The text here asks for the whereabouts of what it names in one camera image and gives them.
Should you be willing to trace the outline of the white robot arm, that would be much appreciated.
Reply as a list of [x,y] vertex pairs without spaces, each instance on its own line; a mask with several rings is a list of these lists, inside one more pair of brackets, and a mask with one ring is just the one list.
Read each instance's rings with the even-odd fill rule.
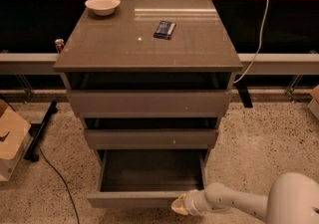
[[319,224],[319,184],[306,175],[290,172],[277,177],[267,195],[210,183],[203,190],[187,191],[171,204],[174,212],[193,216],[229,208],[265,224]]

